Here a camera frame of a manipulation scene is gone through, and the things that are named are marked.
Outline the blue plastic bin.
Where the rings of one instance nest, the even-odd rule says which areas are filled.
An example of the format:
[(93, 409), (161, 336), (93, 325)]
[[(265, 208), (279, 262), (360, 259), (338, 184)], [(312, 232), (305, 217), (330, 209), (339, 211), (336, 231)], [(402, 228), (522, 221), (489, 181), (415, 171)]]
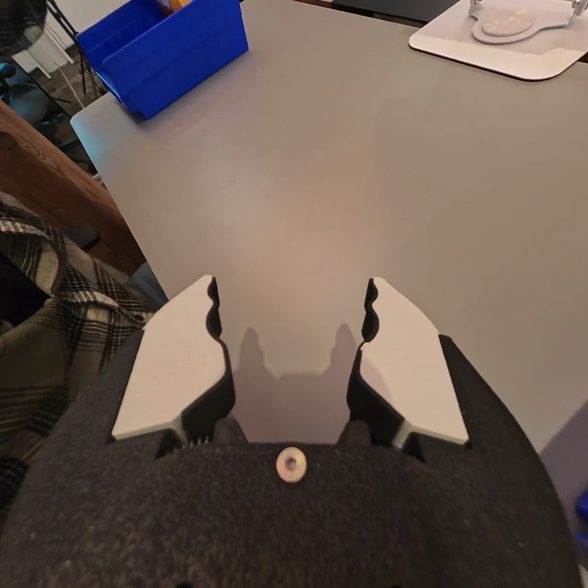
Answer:
[(77, 41), (109, 92), (143, 119), (249, 48), (239, 1), (191, 1), (169, 15), (156, 1), (129, 1)]
[(579, 523), (576, 538), (579, 542), (583, 557), (587, 560), (587, 490), (575, 502), (575, 514)]

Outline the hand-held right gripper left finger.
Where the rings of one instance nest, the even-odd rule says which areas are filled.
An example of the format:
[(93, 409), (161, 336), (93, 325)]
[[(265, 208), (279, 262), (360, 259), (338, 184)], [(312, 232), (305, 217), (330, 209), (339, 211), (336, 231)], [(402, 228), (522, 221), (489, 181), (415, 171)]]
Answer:
[(222, 340), (217, 280), (203, 275), (143, 328), (112, 428), (116, 441), (169, 432), (183, 445), (211, 443), (235, 404)]

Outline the person's plaid shirt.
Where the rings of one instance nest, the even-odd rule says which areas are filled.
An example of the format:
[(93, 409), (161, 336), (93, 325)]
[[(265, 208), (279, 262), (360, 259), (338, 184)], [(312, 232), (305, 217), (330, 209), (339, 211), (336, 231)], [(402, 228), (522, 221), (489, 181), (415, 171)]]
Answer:
[(152, 301), (1, 193), (1, 524), (55, 424)]

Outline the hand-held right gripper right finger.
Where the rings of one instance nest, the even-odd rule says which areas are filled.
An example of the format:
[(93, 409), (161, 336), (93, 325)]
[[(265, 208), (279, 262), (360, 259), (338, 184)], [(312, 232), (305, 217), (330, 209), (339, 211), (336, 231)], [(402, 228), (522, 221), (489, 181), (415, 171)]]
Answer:
[(427, 437), (467, 447), (439, 331), (382, 277), (369, 279), (361, 335), (346, 402), (350, 420), (366, 425), (371, 444), (408, 450)]

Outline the black office chair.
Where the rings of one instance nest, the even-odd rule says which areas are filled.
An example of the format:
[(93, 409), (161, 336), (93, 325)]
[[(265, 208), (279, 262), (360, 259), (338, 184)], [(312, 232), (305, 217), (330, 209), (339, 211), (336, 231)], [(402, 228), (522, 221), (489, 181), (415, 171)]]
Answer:
[(14, 60), (40, 40), (46, 1), (1, 1), (1, 100), (32, 126), (46, 116), (51, 100)]

